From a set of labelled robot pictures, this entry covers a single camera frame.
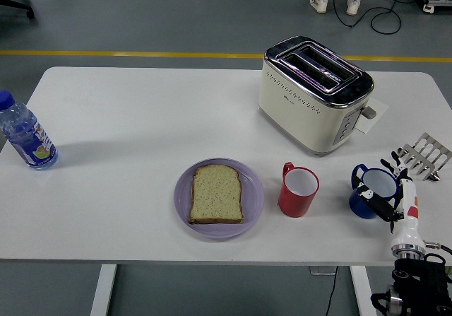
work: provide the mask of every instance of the gray floor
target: gray floor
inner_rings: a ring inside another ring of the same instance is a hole
[[[338,13],[346,23],[354,23],[357,18],[345,16],[346,1],[336,0]],[[437,7],[429,15],[417,2],[396,4],[401,29],[395,35],[382,35],[370,26],[378,12],[347,28],[336,18],[333,0],[322,16],[307,0],[24,2],[33,6],[35,19],[28,20],[24,10],[0,6],[0,88],[24,102],[44,71],[53,66],[260,69],[262,61],[64,52],[24,55],[17,50],[261,54],[287,37],[305,35],[340,55],[357,56],[353,62],[367,71],[426,72],[452,103],[450,62],[369,62],[364,58],[450,58],[449,8]],[[363,0],[359,14],[377,6],[389,8],[392,1]],[[394,18],[380,17],[375,24],[389,32],[397,28]],[[0,136],[0,147],[4,142]],[[0,263],[0,315],[89,315],[99,270],[99,264]],[[372,290],[384,292],[391,282],[391,268],[368,268],[368,272]],[[310,276],[305,267],[125,266],[118,271],[110,313],[324,315],[332,282],[331,277]],[[353,294],[350,272],[341,267],[330,315],[357,315]]]

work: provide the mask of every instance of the water bottle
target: water bottle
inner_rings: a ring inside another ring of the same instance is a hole
[[[44,170],[55,164],[58,151],[25,104],[0,90],[0,130],[27,165]]]

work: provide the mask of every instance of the paper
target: paper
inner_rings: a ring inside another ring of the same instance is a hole
[[[367,106],[370,106],[376,112],[376,116],[373,119],[367,119],[363,115],[359,116],[358,122],[355,128],[364,132],[365,134],[370,131],[370,129],[378,122],[378,120],[383,116],[383,113],[388,109],[386,104],[378,101],[377,99],[370,98],[367,102]]]

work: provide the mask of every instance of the shoe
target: shoe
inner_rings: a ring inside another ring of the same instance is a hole
[[[328,0],[309,0],[309,3],[317,11],[317,13],[325,13]]]
[[[356,13],[358,13],[359,5],[361,5],[361,0],[347,0],[347,14],[349,16],[356,16]]]

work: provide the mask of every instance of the plate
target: plate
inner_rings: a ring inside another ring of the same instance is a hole
[[[190,224],[191,186],[197,168],[209,164],[223,164],[234,168],[239,173],[242,182],[242,213],[243,224]],[[258,220],[263,208],[263,187],[256,173],[245,164],[228,158],[211,158],[202,160],[188,168],[177,181],[174,188],[174,206],[180,219],[190,229],[209,238],[229,238],[250,229]]]

